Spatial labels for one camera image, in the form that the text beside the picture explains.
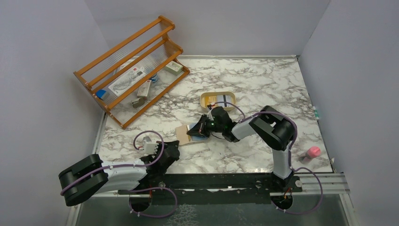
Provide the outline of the white card with dark stripe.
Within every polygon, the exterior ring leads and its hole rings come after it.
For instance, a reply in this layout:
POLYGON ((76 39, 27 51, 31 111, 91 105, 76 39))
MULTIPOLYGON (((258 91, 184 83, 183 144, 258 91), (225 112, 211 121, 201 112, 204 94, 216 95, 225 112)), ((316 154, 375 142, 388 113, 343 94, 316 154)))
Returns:
POLYGON ((224 106, 230 106, 228 102, 233 103, 231 95, 217 95, 217 102, 220 102, 220 104, 224 106))

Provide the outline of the tan leather card holder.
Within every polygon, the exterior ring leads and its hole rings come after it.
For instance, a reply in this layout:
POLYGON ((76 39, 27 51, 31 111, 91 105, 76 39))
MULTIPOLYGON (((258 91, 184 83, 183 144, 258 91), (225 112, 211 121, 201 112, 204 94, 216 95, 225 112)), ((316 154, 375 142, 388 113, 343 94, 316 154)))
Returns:
POLYGON ((193 143, 205 142, 208 140, 208 137, 198 137, 187 135, 187 132, 194 127, 196 123, 185 124, 176 127, 176 139, 179 141, 179 145, 189 145, 193 143))

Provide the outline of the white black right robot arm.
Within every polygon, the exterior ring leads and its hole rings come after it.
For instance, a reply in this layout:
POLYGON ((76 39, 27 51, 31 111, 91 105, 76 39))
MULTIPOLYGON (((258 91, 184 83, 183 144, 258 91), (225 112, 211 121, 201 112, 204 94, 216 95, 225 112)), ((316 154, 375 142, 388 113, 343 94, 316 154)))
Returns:
POLYGON ((291 148, 297 138, 297 125, 289 117, 267 105, 261 111, 235 122, 223 107, 218 106, 203 114, 186 134, 208 138, 213 132, 222 134, 233 143, 257 134, 272 149, 272 187, 282 192, 290 186, 290 178, 294 174, 291 148))

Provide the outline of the gold credit card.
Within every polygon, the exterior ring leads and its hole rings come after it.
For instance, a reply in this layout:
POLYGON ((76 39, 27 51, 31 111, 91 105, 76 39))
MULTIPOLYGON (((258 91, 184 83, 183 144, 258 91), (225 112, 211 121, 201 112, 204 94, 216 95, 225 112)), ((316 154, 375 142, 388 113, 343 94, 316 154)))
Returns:
POLYGON ((213 105, 215 102, 217 102, 217 96, 215 96, 215 95, 213 95, 213 96, 205 96, 204 97, 205 106, 213 105))

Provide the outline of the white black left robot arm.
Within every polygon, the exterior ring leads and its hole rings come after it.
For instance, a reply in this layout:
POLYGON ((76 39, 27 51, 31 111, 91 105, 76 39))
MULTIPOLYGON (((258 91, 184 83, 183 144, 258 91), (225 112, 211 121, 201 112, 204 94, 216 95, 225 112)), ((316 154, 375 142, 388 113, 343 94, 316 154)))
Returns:
POLYGON ((65 204, 75 206, 108 191, 134 190, 140 194, 158 186, 157 179, 179 160, 179 144, 178 140, 145 144, 152 154, 128 162, 103 161, 98 154, 89 155, 58 175, 65 204))

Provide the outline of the orange wooden rack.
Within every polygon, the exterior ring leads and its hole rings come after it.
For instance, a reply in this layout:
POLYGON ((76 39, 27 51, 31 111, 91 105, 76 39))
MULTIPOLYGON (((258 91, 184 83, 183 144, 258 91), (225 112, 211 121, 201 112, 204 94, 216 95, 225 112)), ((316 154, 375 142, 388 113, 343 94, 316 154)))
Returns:
POLYGON ((121 128, 127 128, 190 73, 190 70, 177 59, 183 53, 183 49, 169 37, 169 33, 175 27, 170 19, 158 16, 73 73, 104 112, 121 128), (164 69, 171 61, 183 66, 179 75, 173 75, 164 69), (133 67, 144 67, 146 76, 120 96, 111 92, 108 86, 133 67), (150 78, 156 73, 158 81, 152 83, 150 78), (106 90, 109 94, 104 100, 95 95, 100 89, 106 90), (132 101, 139 97, 145 97, 146 102, 135 109, 132 107, 132 101))

